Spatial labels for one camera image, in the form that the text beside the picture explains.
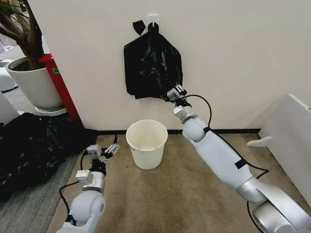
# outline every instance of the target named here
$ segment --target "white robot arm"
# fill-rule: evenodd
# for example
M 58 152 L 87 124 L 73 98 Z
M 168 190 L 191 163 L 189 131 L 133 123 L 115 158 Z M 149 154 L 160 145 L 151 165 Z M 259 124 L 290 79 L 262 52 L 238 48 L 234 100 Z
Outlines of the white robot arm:
M 236 189 L 245 200 L 258 205 L 253 215 L 261 228 L 266 233 L 309 232 L 305 231 L 311 230 L 309 215 L 280 188 L 254 178 L 249 163 L 197 117 L 185 100 L 185 93 L 180 85 L 167 93 L 175 104 L 174 114 L 184 124 L 184 137 L 222 182 Z
M 79 170 L 76 179 L 82 184 L 82 193 L 74 198 L 70 212 L 63 227 L 57 233 L 93 233 L 103 215 L 106 201 L 104 194 L 104 178 L 106 176 L 106 163 L 120 148 L 115 137 L 114 143 L 105 151 L 99 145 L 87 147 L 85 155 L 92 159 L 90 170 Z

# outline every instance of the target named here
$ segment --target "black cable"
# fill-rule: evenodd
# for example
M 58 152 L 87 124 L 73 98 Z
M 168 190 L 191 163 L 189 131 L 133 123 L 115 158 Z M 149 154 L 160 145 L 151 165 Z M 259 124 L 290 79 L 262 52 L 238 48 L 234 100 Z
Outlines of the black cable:
M 182 100 L 182 99 L 184 99 L 184 98 L 191 97 L 191 96 L 199 97 L 199 98 L 203 99 L 203 100 L 205 101 L 205 103 L 207 103 L 208 108 L 209 108 L 209 121 L 208 121 L 207 127 L 208 127 L 214 134 L 216 134 L 217 136 L 219 136 L 224 142 L 226 142 L 227 145 L 229 145 L 229 146 L 231 147 L 231 149 L 233 149 L 233 150 L 238 154 L 238 156 L 246 162 L 246 164 L 248 164 L 248 165 L 251 166 L 252 168 L 255 168 L 255 169 L 257 169 L 257 170 L 263 171 L 263 173 L 261 173 L 260 175 L 258 175 L 258 176 L 256 177 L 256 179 L 259 179 L 259 178 L 262 177 L 263 175 L 267 174 L 267 173 L 269 172 L 268 169 L 265 169 L 265 168 L 261 168 L 261 167 L 252 165 L 250 162 L 248 162 L 247 160 L 245 160 L 245 159 L 240 155 L 240 153 L 238 153 L 237 150 L 236 150 L 230 143 L 228 143 L 224 138 L 222 138 L 218 133 L 214 132 L 214 131 L 210 128 L 210 122 L 211 122 L 211 119 L 212 119 L 212 108 L 211 108 L 209 102 L 208 102 L 205 98 L 203 98 L 202 96 L 199 96 L 199 95 L 187 95 L 187 96 L 181 97 L 181 98 L 179 98 L 179 99 L 177 99 L 177 100 Z M 246 207 L 247 207 L 248 215 L 249 215 L 250 219 L 252 220 L 253 224 L 255 225 L 255 227 L 258 229 L 258 231 L 259 231 L 260 233 L 264 233 L 264 232 L 260 229 L 260 227 L 256 224 L 255 220 L 253 219 L 253 217 L 252 217 L 252 215 L 251 215 L 251 212 L 250 212 L 250 210 L 249 210 L 249 202 L 248 202 L 248 201 L 246 201 Z
M 67 184 L 67 185 L 64 185 L 63 187 L 61 187 L 61 188 L 59 189 L 59 195 L 60 195 L 61 199 L 63 200 L 65 206 L 66 206 L 67 214 L 68 214 L 68 215 L 69 215 L 70 209 L 69 209 L 68 203 L 67 203 L 67 201 L 66 201 L 66 199 L 65 199 L 65 197 L 64 197 L 64 195 L 63 195 L 62 190 L 63 190 L 64 188 L 66 188 L 66 187 L 68 187 L 68 186 L 71 186 L 71 185 L 74 185 L 74 184 L 76 184 L 76 183 L 78 183 L 78 181 L 73 182 L 73 183 L 69 183 L 69 184 Z
M 256 224 L 255 220 L 253 219 L 253 217 L 252 217 L 252 215 L 251 215 L 251 212 L 250 212 L 250 210 L 249 210 L 249 202 L 248 202 L 248 201 L 246 202 L 246 207 L 247 207 L 248 215 L 249 215 L 249 217 L 251 218 L 251 220 L 252 220 L 253 224 L 255 225 L 255 227 L 257 228 L 257 230 L 258 230 L 260 233 L 264 233 L 264 232 L 260 229 L 260 227 Z
M 80 170 L 83 170 L 82 162 L 83 162 L 84 156 L 86 156 L 86 155 L 87 155 L 87 152 L 86 152 L 86 150 L 85 150 L 85 151 L 83 152 L 83 155 L 81 156 L 81 159 L 80 159 Z M 64 188 L 66 188 L 66 187 L 68 187 L 68 186 L 71 186 L 71 185 L 74 185 L 74 184 L 76 184 L 76 183 L 78 183 L 78 181 L 73 182 L 73 183 L 69 183 L 69 184 L 67 184 L 67 185 L 64 185 L 63 187 L 61 187 L 61 188 L 59 189 L 59 195 L 60 195 L 61 199 L 63 200 L 65 206 L 66 206 L 67 215 L 69 215 L 70 208 L 69 208 L 69 205 L 68 205 L 68 203 L 67 203 L 67 201 L 66 201 L 66 199 L 65 199 L 65 197 L 64 197 L 64 195 L 63 195 L 62 190 L 63 190 Z
M 210 126 L 210 122 L 212 121 L 212 108 L 211 108 L 209 102 L 208 102 L 204 97 L 199 96 L 199 95 L 187 95 L 187 96 L 183 96 L 183 97 L 181 97 L 181 98 L 179 98 L 179 99 L 177 99 L 177 100 L 182 100 L 182 99 L 184 99 L 184 98 L 191 97 L 191 96 L 199 97 L 199 98 L 203 99 L 203 100 L 205 101 L 205 103 L 207 103 L 208 108 L 209 108 L 209 120 L 208 120 L 207 126 L 209 127 L 209 126 Z

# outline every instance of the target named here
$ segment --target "black baseboard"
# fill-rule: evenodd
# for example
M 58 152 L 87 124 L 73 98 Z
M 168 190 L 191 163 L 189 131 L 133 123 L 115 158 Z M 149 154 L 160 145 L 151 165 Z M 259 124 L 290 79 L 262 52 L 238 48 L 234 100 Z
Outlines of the black baseboard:
M 258 133 L 260 129 L 216 129 L 216 133 L 229 134 L 229 133 Z M 126 130 L 99 130 L 98 135 L 122 135 L 126 134 Z M 169 134 L 181 134 L 182 130 L 168 130 Z

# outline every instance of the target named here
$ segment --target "white wall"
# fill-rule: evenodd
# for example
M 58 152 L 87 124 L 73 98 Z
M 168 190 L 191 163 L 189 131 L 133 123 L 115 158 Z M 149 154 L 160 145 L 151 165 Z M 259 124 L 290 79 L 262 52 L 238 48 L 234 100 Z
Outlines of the white wall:
M 311 102 L 309 0 L 30 0 L 86 127 L 126 129 L 142 118 L 181 128 L 173 106 L 126 93 L 123 46 L 132 22 L 160 15 L 182 54 L 184 87 L 205 96 L 213 128 L 260 128 L 287 93 Z M 207 120 L 206 105 L 189 99 Z
M 19 114 L 17 113 L 15 108 L 0 92 L 0 123 L 7 124 L 18 116 Z

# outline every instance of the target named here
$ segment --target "white bucket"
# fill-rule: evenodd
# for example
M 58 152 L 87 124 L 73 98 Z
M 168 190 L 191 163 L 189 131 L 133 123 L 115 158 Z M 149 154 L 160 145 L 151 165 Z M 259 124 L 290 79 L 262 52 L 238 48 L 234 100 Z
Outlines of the white bucket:
M 145 170 L 157 167 L 162 160 L 167 129 L 155 120 L 140 120 L 126 131 L 135 164 Z

